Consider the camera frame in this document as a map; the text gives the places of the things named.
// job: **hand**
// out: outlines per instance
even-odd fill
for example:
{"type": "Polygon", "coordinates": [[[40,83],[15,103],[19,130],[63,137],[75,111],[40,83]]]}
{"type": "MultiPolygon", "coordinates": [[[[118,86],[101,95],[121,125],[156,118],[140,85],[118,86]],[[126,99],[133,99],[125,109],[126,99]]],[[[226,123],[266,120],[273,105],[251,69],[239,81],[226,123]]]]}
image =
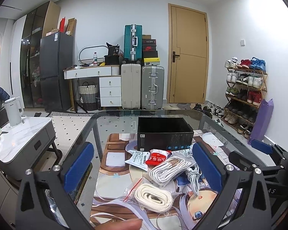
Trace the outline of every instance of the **hand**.
{"type": "Polygon", "coordinates": [[[140,230],[142,219],[130,219],[120,222],[106,222],[95,227],[95,230],[140,230]]]}

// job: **laundry basket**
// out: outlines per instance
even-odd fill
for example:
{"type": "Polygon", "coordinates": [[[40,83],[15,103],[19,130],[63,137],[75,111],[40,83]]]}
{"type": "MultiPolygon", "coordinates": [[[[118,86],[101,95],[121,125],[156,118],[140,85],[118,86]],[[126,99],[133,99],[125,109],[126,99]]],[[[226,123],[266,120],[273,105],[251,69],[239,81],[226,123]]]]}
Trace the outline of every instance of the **laundry basket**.
{"type": "Polygon", "coordinates": [[[79,86],[80,103],[85,110],[94,111],[97,109],[95,99],[97,93],[98,89],[96,84],[89,85],[88,82],[83,82],[82,86],[79,86]]]}

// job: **silver suitcase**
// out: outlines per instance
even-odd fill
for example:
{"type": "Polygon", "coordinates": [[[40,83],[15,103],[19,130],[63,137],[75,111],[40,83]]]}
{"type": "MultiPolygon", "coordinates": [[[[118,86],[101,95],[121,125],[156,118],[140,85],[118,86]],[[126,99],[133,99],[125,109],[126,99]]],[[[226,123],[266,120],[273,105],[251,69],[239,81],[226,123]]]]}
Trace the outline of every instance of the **silver suitcase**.
{"type": "Polygon", "coordinates": [[[156,110],[162,108],[164,87],[164,68],[160,66],[142,67],[143,109],[156,110]]]}
{"type": "Polygon", "coordinates": [[[123,109],[140,109],[141,107],[141,65],[123,64],[122,107],[123,109]]]}

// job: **refrigerator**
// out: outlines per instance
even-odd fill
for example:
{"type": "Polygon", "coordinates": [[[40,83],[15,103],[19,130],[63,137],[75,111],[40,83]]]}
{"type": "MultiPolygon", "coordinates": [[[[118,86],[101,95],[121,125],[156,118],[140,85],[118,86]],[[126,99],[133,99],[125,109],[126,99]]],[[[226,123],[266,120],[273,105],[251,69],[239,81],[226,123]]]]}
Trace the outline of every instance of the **refrigerator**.
{"type": "Polygon", "coordinates": [[[71,107],[68,81],[63,70],[71,67],[74,37],[58,32],[41,39],[40,78],[45,111],[71,107]]]}

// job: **white kettle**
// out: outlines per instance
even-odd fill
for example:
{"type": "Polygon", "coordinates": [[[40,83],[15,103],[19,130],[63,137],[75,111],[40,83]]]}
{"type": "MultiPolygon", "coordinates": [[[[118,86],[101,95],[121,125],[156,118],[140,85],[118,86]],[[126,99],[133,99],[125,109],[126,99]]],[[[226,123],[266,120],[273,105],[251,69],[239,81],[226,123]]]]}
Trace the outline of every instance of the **white kettle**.
{"type": "Polygon", "coordinates": [[[4,101],[4,107],[8,115],[10,126],[15,126],[22,121],[22,114],[24,113],[24,109],[22,108],[21,113],[19,112],[17,101],[21,107],[20,97],[10,98],[4,101]]]}

